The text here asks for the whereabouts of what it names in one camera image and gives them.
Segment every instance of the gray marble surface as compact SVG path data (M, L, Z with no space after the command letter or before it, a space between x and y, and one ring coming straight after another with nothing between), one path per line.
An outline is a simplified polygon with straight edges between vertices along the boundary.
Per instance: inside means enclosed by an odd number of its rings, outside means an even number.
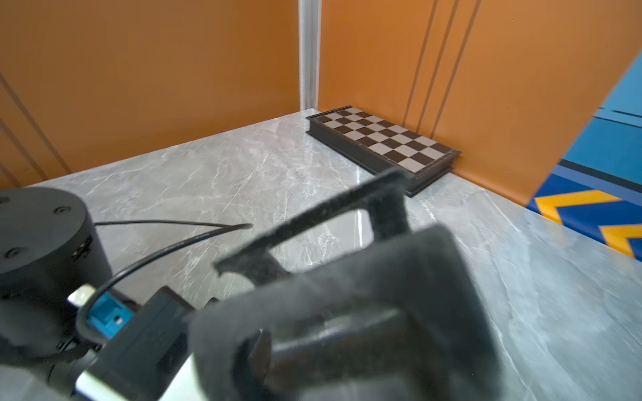
M211 261L371 175L304 134L299 112L141 155L42 185L85 200L94 220L249 222L167 256L119 289L139 302L168 285L195 307L251 289ZM406 201L411 227L456 235L503 362L505 400L640 400L642 263L455 175ZM106 226L114 270L203 228ZM372 240L368 216L340 216L275 250L304 271ZM24 373L0 370L0 399L56 399Z

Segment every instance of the yellow chevron stripe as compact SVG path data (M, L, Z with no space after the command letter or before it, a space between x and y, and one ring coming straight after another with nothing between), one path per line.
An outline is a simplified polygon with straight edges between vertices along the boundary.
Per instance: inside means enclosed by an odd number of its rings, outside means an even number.
M562 218L557 212L561 206L586 205L588 203L615 202L621 199L605 194L601 191L582 191L572 192L570 194L541 196L535 198L537 207L542 216L562 224Z
M642 224L626 224L620 226L600 226L606 245L617 249L628 256L633 255L633 249L628 238L642 238Z

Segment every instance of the orange wall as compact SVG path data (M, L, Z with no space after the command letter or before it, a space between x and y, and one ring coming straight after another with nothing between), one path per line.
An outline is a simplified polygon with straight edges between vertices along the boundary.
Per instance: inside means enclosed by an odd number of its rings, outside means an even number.
M0 0L0 188L297 111L298 32L295 0Z
M638 0L325 0L322 12L321 111L350 104L434 137L463 152L456 174L523 205L642 47Z

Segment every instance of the chessboard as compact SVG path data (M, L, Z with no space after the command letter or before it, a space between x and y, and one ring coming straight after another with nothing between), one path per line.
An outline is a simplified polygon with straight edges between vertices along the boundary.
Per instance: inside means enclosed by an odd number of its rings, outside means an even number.
M372 174L393 166L415 179L406 192L415 196L453 168L461 152L356 107L346 106L308 117L308 134Z

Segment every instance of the blue connector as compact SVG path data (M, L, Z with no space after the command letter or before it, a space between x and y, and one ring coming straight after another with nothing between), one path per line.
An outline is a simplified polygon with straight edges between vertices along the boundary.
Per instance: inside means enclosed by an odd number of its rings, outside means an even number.
M134 313L110 293L98 298L87 317L87 324L112 339L132 319Z

